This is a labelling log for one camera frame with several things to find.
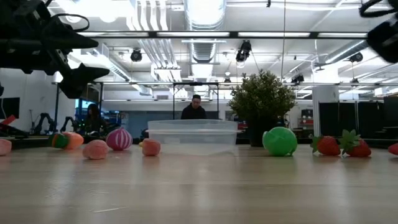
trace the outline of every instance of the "green toy ball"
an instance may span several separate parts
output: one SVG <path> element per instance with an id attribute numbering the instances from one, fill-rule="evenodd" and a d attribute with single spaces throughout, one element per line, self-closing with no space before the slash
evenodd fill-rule
<path id="1" fill-rule="evenodd" d="M 276 127 L 264 132 L 262 145 L 273 156 L 292 155 L 297 148 L 297 138 L 290 129 Z"/>
<path id="2" fill-rule="evenodd" d="M 64 134 L 52 134 L 49 137 L 49 145 L 55 148 L 63 148 L 69 143 L 69 138 Z"/>

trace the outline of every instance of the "toy fruit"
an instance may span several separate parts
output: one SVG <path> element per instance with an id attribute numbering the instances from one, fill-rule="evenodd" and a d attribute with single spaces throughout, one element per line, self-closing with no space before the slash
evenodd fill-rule
<path id="1" fill-rule="evenodd" d="M 49 137 L 49 143 L 51 147 L 63 148 L 68 145 L 69 139 L 64 134 L 52 134 Z"/>
<path id="2" fill-rule="evenodd" d="M 145 156 L 157 156 L 160 152 L 160 142 L 153 139 L 144 139 L 141 147 Z"/>
<path id="3" fill-rule="evenodd" d="M 372 154 L 368 144 L 360 136 L 356 135 L 355 130 L 343 130 L 343 137 L 339 139 L 340 147 L 343 148 L 342 155 L 347 153 L 351 157 L 368 157 Z"/>
<path id="4" fill-rule="evenodd" d="M 0 139 L 0 156 L 5 156 L 11 152 L 12 143 L 5 139 Z"/>
<path id="5" fill-rule="evenodd" d="M 340 155 L 340 148 L 331 136 L 320 136 L 312 138 L 311 147 L 313 148 L 312 153 L 319 152 L 326 156 L 338 156 Z"/>
<path id="6" fill-rule="evenodd" d="M 66 150 L 76 149 L 84 142 L 83 137 L 77 133 L 64 132 L 62 134 L 64 134 L 69 139 L 68 144 L 64 147 L 64 149 Z"/>
<path id="7" fill-rule="evenodd" d="M 105 159 L 108 146 L 102 140 L 93 140 L 83 149 L 83 156 L 87 159 Z"/>
<path id="8" fill-rule="evenodd" d="M 108 134 L 106 143 L 111 149 L 122 151 L 131 146 L 132 137 L 124 128 L 119 128 Z"/>
<path id="9" fill-rule="evenodd" d="M 292 155 L 297 148 L 297 138 L 290 129 L 276 127 L 264 132 L 262 145 L 273 156 Z"/>
<path id="10" fill-rule="evenodd" d="M 396 156 L 398 156 L 398 143 L 395 143 L 391 146 L 388 147 L 388 152 L 390 152 L 391 154 L 394 154 Z"/>

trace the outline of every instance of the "desk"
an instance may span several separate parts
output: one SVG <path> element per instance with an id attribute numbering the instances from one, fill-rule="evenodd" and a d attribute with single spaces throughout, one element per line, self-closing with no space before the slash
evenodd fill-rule
<path id="1" fill-rule="evenodd" d="M 79 149 L 13 151 L 0 157 L 0 223 L 396 223 L 396 157 L 311 151 L 143 157 L 132 146 L 102 161 Z"/>

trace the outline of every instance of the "toy strawberry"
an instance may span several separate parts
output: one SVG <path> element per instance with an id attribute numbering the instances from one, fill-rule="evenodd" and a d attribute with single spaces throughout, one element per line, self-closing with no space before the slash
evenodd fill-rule
<path id="1" fill-rule="evenodd" d="M 391 154 L 394 154 L 396 156 L 398 156 L 398 143 L 395 143 L 391 146 L 388 147 L 388 152 L 390 152 Z"/>
<path id="2" fill-rule="evenodd" d="M 347 153 L 352 157 L 368 157 L 372 154 L 368 144 L 360 136 L 356 135 L 355 130 L 343 130 L 343 137 L 339 139 L 340 147 L 343 149 L 342 155 Z"/>
<path id="3" fill-rule="evenodd" d="M 336 139 L 331 136 L 320 136 L 312 138 L 311 148 L 312 153 L 319 152 L 326 156 L 340 155 L 340 148 L 337 145 Z"/>

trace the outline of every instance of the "clear plastic container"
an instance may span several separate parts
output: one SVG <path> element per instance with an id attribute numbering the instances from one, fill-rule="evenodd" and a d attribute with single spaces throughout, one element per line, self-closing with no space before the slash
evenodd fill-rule
<path id="1" fill-rule="evenodd" d="M 235 148 L 238 124 L 210 119 L 149 121 L 147 132 L 162 144 L 161 152 L 210 155 Z"/>

